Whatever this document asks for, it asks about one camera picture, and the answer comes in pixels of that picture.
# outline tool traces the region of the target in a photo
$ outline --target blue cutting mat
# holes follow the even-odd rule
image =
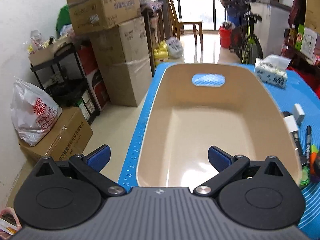
[[[136,167],[138,164],[144,131],[160,80],[166,68],[170,67],[171,65],[173,65],[173,63],[160,64],[156,69],[155,76],[150,85],[118,180],[118,184],[124,186],[126,190],[138,185],[136,179]],[[247,68],[251,71],[254,70],[253,65],[239,66]],[[306,148],[305,143],[307,125],[312,126],[312,144],[315,144],[317,148],[320,148],[320,100],[297,73],[294,71],[287,71],[287,73],[288,81],[285,90],[268,84],[264,85],[277,102],[281,111],[291,112],[295,103],[299,103],[302,106],[304,112],[306,113],[304,121],[302,122],[299,130],[302,150],[305,151]],[[210,82],[208,77],[201,79],[201,76],[199,76],[198,78],[198,83],[201,83],[202,85],[206,85],[208,82]],[[302,193],[306,200],[306,210],[301,218],[299,228],[311,239],[317,240],[320,238],[320,183],[310,184],[307,188],[303,189]]]

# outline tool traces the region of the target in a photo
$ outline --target window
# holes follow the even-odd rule
[[[225,20],[225,8],[219,0],[173,0],[178,17],[183,21],[202,21],[204,30],[217,30]],[[192,30],[192,25],[184,29]]]

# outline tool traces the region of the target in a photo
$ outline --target floor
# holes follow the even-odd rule
[[[218,34],[204,34],[203,52],[201,52],[199,37],[198,46],[195,46],[193,35],[182,36],[181,42],[184,46],[184,55],[182,58],[174,60],[175,62],[240,63],[235,54],[230,53],[228,49],[220,48]],[[111,148],[111,160],[101,173],[115,182],[118,181],[142,106],[143,101],[138,107],[108,104],[91,125],[93,135],[84,150],[84,154],[89,154],[102,144],[108,144]],[[34,162],[27,160],[16,185],[12,189],[7,206],[13,207],[14,197],[33,166]]]

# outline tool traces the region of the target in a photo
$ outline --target tray handle hole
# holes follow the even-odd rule
[[[221,74],[195,74],[192,83],[198,87],[221,87],[226,82],[226,78]]]

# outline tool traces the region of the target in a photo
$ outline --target green object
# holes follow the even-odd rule
[[[307,166],[304,166],[302,168],[302,178],[300,181],[300,188],[304,188],[310,183],[309,171],[310,169]]]
[[[257,58],[263,58],[262,48],[259,43],[258,37],[253,33],[253,27],[255,23],[252,23],[250,19],[247,22],[247,35],[242,43],[241,54],[242,64],[254,65]]]
[[[315,144],[311,145],[311,153],[317,153],[318,149]]]
[[[298,51],[301,50],[303,34],[304,34],[304,26],[302,24],[299,24],[298,33],[297,33],[297,40],[296,40],[296,46],[295,46],[295,48]]]
[[[71,24],[70,14],[69,14],[69,7],[66,4],[65,6],[61,7],[60,12],[58,14],[56,31],[57,36],[60,37],[60,31],[64,25]]]

